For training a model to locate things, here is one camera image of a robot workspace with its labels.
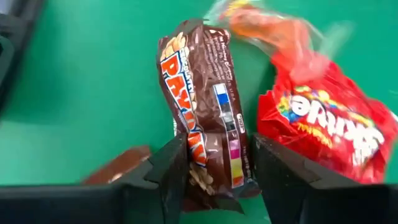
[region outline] skittles logo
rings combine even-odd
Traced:
[[[277,109],[299,131],[315,136],[330,148],[335,139],[352,141],[354,164],[364,163],[385,141],[372,120],[333,101],[324,90],[298,86],[295,95],[284,93]]]

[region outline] colored squares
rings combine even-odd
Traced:
[[[214,85],[214,89],[216,91],[218,103],[220,105],[224,105],[224,104],[229,103],[228,95],[227,95],[224,83],[220,83],[220,84]]]
[[[241,177],[235,177],[235,178],[233,178],[232,179],[232,184],[233,184],[233,187],[240,187],[240,186],[242,186],[243,185],[243,176],[241,176]]]
[[[223,116],[224,122],[233,122],[234,118],[232,117],[232,112],[226,112],[221,114]]]
[[[229,142],[229,150],[231,159],[239,159],[241,157],[241,149],[238,140],[232,140]]]
[[[242,160],[240,158],[231,159],[231,171],[232,171],[232,178],[243,176]]]
[[[233,123],[233,121],[225,123],[225,127],[227,131],[232,131],[235,130],[235,124]]]

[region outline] candy bar wrapper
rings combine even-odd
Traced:
[[[138,167],[151,155],[149,146],[132,147],[92,173],[83,184],[110,184]]]
[[[177,132],[188,133],[190,194],[203,208],[213,197],[259,193],[248,160],[248,143],[229,52],[227,30],[181,23],[159,40],[159,83]]]

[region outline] payday candy bar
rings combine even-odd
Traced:
[[[253,182],[230,38],[227,30],[185,21],[159,40],[157,54],[177,132],[188,133],[189,183],[209,196],[247,195],[245,184]]]

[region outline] payday logo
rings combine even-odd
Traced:
[[[193,93],[191,71],[184,50],[179,50],[160,63],[164,82],[178,106],[181,122],[188,132],[188,145],[193,160],[199,166],[206,166],[205,139],[193,112],[189,93]]]

